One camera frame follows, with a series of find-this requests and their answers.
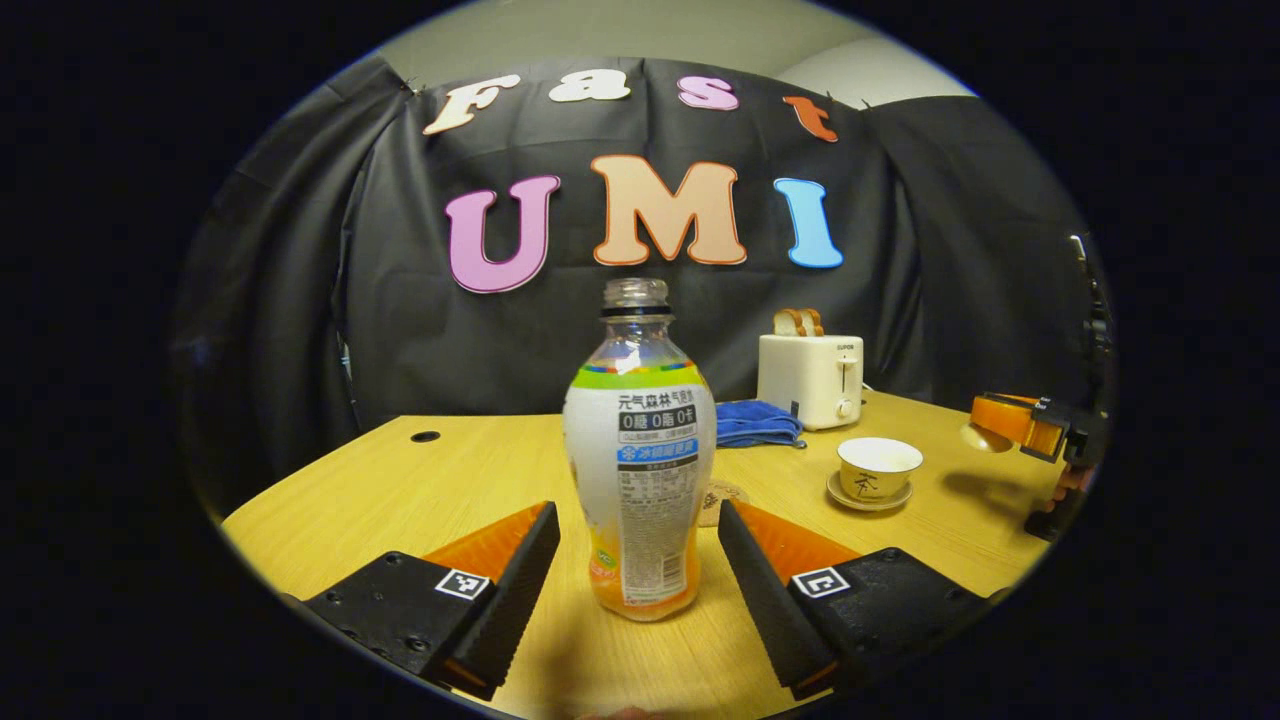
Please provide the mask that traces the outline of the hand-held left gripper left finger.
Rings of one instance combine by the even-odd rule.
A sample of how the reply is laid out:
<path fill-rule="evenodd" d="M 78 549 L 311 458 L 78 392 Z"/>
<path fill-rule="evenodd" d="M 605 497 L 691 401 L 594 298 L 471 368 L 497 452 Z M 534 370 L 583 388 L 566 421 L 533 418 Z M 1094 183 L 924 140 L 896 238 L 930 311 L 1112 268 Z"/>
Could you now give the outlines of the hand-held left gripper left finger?
<path fill-rule="evenodd" d="M 544 501 L 424 556 L 388 551 L 300 605 L 415 676 L 490 700 L 559 541 L 556 503 Z"/>

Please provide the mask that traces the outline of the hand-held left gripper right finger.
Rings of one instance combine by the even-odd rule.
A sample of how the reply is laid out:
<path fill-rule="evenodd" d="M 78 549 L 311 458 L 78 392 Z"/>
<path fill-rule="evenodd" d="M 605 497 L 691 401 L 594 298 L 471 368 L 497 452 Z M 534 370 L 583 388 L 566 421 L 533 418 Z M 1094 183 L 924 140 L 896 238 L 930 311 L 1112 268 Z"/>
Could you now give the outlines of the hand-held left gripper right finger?
<path fill-rule="evenodd" d="M 795 700 L 867 687 L 995 605 L 901 548 L 859 553 L 737 500 L 721 503 L 718 537 Z"/>

